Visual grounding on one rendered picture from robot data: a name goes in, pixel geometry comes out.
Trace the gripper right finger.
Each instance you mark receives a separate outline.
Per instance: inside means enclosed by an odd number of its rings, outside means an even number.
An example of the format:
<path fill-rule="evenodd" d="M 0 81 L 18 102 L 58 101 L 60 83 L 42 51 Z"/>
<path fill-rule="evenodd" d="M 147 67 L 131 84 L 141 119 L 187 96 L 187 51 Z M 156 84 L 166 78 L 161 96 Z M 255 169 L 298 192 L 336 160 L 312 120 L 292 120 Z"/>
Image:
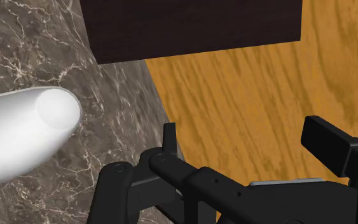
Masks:
<path fill-rule="evenodd" d="M 357 189 L 356 224 L 358 224 L 358 137 L 353 137 L 325 119 L 306 116 L 301 144 L 335 176 L 349 178 Z"/>

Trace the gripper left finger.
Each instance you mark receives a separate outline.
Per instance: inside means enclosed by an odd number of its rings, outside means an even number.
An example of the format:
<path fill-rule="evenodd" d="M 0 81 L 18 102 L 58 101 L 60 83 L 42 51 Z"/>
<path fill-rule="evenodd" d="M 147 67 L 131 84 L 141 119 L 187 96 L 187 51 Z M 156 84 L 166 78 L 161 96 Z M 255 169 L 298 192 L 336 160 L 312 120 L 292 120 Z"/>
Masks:
<path fill-rule="evenodd" d="M 165 123 L 163 145 L 141 153 L 136 166 L 128 162 L 105 165 L 92 199 L 86 224 L 135 224 L 139 212 L 156 207 L 174 224 L 253 224 L 249 189 L 177 157 L 176 126 Z"/>

